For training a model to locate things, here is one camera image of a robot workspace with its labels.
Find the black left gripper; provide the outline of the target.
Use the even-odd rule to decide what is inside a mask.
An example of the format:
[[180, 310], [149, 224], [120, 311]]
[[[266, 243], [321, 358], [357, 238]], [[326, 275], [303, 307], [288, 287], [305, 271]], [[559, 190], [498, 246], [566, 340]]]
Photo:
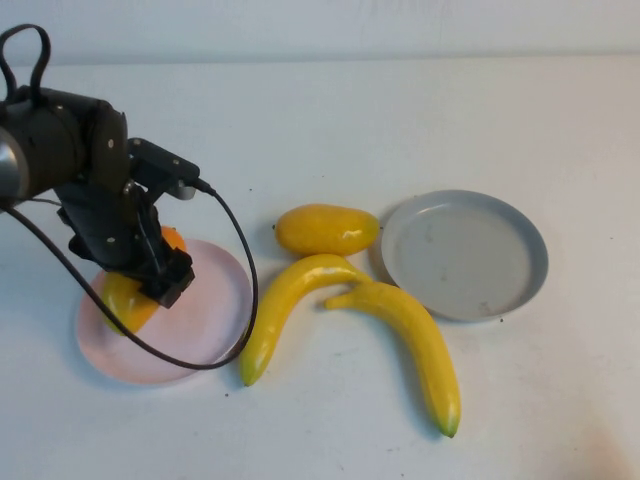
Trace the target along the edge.
[[194, 280], [191, 256], [162, 239], [155, 201], [168, 180], [140, 185], [126, 170], [91, 169], [56, 187], [81, 256], [141, 282], [140, 291], [172, 307]]

